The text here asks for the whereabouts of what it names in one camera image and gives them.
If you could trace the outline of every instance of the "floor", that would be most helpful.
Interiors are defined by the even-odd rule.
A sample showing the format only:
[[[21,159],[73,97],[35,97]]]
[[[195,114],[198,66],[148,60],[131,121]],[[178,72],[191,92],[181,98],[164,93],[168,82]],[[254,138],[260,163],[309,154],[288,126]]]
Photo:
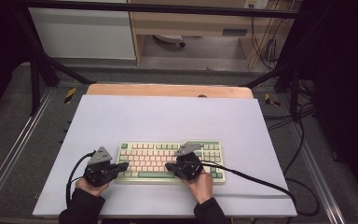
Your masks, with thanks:
[[[250,68],[241,52],[236,38],[185,37],[186,46],[160,42],[152,36],[146,39],[145,53],[141,64],[120,61],[82,62],[66,61],[79,74],[100,82],[172,83],[238,86],[255,77],[262,76],[268,69],[259,63]],[[29,67],[20,66],[14,72],[7,92],[0,102],[0,223],[48,223],[32,216],[37,194],[43,188],[49,169],[70,127],[70,120],[87,86],[74,82],[59,74],[62,82],[57,88],[45,88],[48,104],[42,106],[43,113],[33,119],[31,111],[31,88]],[[263,115],[284,116],[287,114],[287,95],[276,94],[272,78],[253,89],[259,100]],[[303,85],[311,89],[311,82]],[[76,94],[70,104],[64,104],[70,88],[76,87]],[[308,96],[300,96],[304,105]],[[281,120],[266,120],[272,129]],[[358,223],[358,185],[345,163],[336,162],[317,118],[309,114],[303,118],[305,143],[287,177],[301,181],[318,195],[320,211],[314,216],[293,218],[292,223]],[[22,133],[24,126],[32,130]],[[301,131],[298,124],[288,122],[270,131],[272,143],[282,169],[289,164],[299,144]],[[19,142],[18,137],[25,136]],[[15,158],[6,161],[7,155]],[[312,169],[318,169],[315,175]],[[289,188],[298,197],[297,209],[309,213],[315,208],[310,192],[293,182]],[[249,218],[235,219],[235,223],[251,223]],[[282,223],[281,219],[260,218],[256,223]]]

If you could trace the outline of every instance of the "hand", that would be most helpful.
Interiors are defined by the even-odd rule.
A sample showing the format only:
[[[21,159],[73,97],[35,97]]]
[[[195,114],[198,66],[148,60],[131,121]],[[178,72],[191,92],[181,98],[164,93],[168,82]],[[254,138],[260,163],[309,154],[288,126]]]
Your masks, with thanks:
[[[202,204],[212,198],[212,177],[202,169],[200,175],[194,181],[182,179],[182,182],[188,186],[197,203]]]
[[[109,187],[109,183],[106,183],[100,187],[94,187],[89,184],[85,178],[81,178],[76,181],[76,188],[83,189],[87,193],[94,195],[95,197],[100,197],[101,193]]]

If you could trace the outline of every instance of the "wooden edge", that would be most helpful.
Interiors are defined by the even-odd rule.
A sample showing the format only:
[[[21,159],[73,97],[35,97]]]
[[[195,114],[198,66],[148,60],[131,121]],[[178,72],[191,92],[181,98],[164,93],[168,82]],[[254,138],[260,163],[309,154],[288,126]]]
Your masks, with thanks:
[[[249,88],[159,84],[92,84],[87,95],[184,96],[253,99]]]

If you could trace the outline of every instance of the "spacebar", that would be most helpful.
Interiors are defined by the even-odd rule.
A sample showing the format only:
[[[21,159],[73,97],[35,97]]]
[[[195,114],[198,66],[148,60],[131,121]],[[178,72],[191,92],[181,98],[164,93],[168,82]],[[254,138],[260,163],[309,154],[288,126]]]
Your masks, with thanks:
[[[139,178],[174,178],[173,173],[168,172],[139,172]]]

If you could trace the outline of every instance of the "green keyboard frame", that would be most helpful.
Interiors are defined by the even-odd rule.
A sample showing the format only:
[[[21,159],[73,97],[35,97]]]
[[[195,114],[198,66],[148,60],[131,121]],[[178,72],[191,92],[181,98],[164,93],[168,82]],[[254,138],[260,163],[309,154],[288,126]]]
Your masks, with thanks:
[[[188,144],[202,144],[203,147],[194,151],[196,155],[200,158],[200,161],[203,163],[208,163],[206,161],[213,160],[215,163],[219,165],[224,165],[223,163],[223,149],[219,141],[205,141],[205,140],[191,140],[186,141]],[[153,144],[153,148],[144,148],[140,147],[140,145],[145,144]],[[144,151],[160,151],[160,150],[168,150],[175,151],[177,150],[183,143],[179,142],[122,142],[118,147],[117,152],[117,163],[126,162],[128,160],[128,156],[122,156],[123,150],[142,150]],[[207,173],[209,173],[213,178],[213,183],[215,185],[223,184],[226,182],[226,172],[221,169],[208,167],[204,165],[204,169]],[[182,184],[182,181],[174,176],[172,172],[133,172],[131,171],[131,167],[129,166],[126,172],[121,172],[118,174],[117,178],[114,180],[115,183],[118,184]]]

